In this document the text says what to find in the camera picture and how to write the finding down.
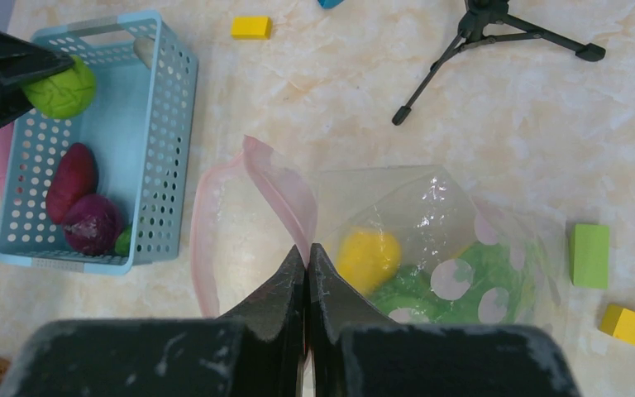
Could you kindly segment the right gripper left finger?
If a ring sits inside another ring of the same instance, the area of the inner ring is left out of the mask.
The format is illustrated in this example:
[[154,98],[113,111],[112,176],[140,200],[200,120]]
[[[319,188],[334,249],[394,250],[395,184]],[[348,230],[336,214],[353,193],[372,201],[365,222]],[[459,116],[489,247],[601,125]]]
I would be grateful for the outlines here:
[[278,270],[221,318],[243,325],[230,396],[300,396],[306,359],[306,270],[293,246]]

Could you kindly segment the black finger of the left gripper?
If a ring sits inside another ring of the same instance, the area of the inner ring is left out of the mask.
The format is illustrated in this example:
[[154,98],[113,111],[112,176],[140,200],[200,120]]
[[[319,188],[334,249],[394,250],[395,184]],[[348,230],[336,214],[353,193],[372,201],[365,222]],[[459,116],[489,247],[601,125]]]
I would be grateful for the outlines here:
[[21,87],[74,66],[65,53],[23,41],[0,31],[0,127],[33,109]]

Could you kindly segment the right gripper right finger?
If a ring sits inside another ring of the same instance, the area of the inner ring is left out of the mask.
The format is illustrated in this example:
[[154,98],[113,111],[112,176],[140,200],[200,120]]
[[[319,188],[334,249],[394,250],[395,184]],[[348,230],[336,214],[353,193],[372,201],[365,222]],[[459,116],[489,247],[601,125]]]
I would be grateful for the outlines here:
[[395,321],[350,286],[326,249],[313,243],[307,270],[308,339],[316,396],[362,396],[362,355],[353,352],[351,331],[360,326],[392,326]]

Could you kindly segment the yellow lemon toy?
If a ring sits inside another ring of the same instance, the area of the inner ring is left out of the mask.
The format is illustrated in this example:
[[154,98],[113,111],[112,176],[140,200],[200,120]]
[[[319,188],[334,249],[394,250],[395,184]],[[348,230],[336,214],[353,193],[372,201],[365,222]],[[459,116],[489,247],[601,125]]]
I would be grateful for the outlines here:
[[402,248],[394,234],[355,227],[341,241],[336,269],[358,293],[368,296],[394,277],[401,258]]

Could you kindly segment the green lime toy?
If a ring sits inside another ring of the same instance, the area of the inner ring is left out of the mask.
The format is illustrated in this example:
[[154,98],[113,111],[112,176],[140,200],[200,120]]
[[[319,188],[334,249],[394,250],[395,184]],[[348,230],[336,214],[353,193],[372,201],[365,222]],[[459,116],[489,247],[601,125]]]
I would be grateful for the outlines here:
[[72,59],[71,68],[21,87],[33,107],[49,118],[76,117],[93,101],[95,75],[80,57],[72,55]]

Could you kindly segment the clear zip top bag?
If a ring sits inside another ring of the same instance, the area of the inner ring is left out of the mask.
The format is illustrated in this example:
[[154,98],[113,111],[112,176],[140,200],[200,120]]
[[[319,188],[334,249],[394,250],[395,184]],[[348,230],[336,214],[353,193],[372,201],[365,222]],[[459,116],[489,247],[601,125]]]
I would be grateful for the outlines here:
[[238,155],[198,182],[190,266],[201,313],[216,317],[238,304],[293,246],[306,266],[311,245],[320,243],[336,267],[341,241],[355,227],[394,234],[402,248],[400,267],[425,270],[476,242],[527,246],[538,255],[543,275],[537,277],[532,315],[515,323],[547,332],[566,327],[569,282],[561,221],[468,194],[439,165],[304,175],[251,136]]

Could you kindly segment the green lettuce toy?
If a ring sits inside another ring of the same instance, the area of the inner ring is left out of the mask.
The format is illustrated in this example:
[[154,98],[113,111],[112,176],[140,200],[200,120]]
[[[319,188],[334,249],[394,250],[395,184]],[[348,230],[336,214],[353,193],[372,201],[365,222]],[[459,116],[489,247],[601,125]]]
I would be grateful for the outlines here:
[[432,270],[402,265],[369,301],[401,323],[515,323],[536,300],[538,255],[529,247],[476,242]]

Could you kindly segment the green cucumber toy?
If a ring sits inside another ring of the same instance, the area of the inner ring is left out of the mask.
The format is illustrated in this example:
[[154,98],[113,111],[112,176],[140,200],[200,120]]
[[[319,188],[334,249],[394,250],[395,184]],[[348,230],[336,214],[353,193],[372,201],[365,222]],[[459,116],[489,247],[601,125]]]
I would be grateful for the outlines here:
[[128,256],[131,246],[131,230],[131,225],[128,225],[118,235],[114,244],[114,252],[116,255]]

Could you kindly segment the red fruit toy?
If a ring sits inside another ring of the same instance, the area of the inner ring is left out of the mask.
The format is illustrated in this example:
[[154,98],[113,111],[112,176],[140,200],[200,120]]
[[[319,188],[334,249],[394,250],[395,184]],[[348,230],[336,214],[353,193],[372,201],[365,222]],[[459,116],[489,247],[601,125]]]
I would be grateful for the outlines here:
[[91,150],[74,143],[62,157],[45,197],[45,210],[55,225],[84,196],[95,191],[98,171]]

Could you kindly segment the blue plastic basket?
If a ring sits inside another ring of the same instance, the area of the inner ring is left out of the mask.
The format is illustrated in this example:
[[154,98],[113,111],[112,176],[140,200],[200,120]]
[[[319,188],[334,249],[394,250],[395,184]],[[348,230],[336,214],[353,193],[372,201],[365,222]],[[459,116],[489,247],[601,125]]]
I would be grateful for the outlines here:
[[[152,69],[138,36],[155,40]],[[0,210],[0,261],[101,275],[174,259],[179,251],[198,59],[154,10],[43,28],[33,43],[80,57],[93,71],[92,104],[80,115],[36,110],[16,120]],[[74,143],[88,147],[99,194],[131,225],[128,256],[73,250],[45,213],[56,168]]]

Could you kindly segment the yellow block on table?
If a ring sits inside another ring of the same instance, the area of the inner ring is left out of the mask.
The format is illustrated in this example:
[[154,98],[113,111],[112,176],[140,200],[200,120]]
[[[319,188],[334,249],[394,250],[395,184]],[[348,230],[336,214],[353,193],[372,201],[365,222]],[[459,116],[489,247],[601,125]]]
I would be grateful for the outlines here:
[[231,36],[235,40],[269,40],[272,27],[267,16],[235,17]]

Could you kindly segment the green rectangular block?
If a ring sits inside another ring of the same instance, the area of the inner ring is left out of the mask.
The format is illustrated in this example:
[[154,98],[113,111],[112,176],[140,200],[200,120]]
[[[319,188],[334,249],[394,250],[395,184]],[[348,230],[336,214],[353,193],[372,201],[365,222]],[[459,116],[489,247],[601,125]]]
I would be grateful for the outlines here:
[[609,227],[577,223],[569,238],[571,282],[576,287],[609,287]]

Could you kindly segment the blue square block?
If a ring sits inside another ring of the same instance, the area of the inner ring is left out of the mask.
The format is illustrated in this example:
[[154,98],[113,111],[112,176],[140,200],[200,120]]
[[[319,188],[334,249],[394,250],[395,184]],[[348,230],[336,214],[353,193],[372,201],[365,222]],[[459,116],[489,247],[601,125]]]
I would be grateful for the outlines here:
[[317,2],[323,9],[333,9],[344,2],[344,0],[317,0]]

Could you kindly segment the yellow cube block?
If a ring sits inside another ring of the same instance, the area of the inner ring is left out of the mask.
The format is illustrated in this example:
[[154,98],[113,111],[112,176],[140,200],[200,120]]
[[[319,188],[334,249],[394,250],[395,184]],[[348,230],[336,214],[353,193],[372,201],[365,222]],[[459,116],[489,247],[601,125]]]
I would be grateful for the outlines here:
[[609,304],[600,321],[599,330],[635,346],[635,311],[617,304]]

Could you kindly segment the black microphone on tripod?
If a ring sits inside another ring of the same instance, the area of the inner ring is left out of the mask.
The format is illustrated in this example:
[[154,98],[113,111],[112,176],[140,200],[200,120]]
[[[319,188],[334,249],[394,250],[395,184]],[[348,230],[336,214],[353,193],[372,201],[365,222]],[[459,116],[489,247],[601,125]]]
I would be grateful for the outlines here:
[[[509,13],[509,4],[504,0],[465,2],[466,12],[460,19],[455,38],[443,51],[442,55],[429,68],[423,81],[418,85],[408,101],[394,114],[391,122],[395,126],[401,125],[412,111],[412,107],[431,82],[437,71],[453,56],[466,50],[483,45],[493,45],[511,41],[544,40],[555,45],[572,50],[575,56],[587,61],[598,62],[606,55],[606,49],[594,43],[581,44],[541,26],[524,21]],[[504,35],[486,35],[485,28],[489,25],[506,25],[519,29],[519,33]]]

